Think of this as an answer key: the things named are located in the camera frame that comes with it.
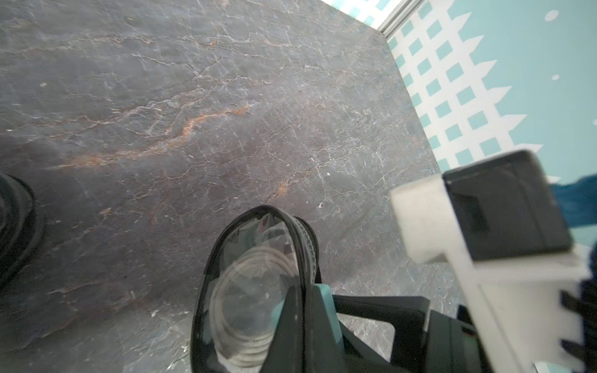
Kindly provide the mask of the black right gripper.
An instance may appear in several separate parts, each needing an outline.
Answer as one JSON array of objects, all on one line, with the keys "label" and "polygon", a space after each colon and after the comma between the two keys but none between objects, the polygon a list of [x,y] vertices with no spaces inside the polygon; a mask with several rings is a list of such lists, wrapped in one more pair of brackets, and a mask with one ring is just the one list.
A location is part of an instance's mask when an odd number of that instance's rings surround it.
[{"label": "black right gripper", "polygon": [[320,290],[311,288],[306,308],[303,372],[494,371],[466,306],[458,307],[452,318],[433,310],[428,314],[430,301],[421,296],[335,295],[334,304],[340,314],[393,326],[393,366],[342,354],[334,341]]}]

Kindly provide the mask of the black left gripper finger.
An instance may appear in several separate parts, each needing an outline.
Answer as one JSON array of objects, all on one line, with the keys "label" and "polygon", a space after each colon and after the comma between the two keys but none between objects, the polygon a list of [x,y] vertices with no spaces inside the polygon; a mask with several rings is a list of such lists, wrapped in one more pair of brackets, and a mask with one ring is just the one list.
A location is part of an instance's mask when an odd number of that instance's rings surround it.
[{"label": "black left gripper finger", "polygon": [[304,302],[299,285],[290,287],[287,292],[261,373],[303,372],[303,354]]}]

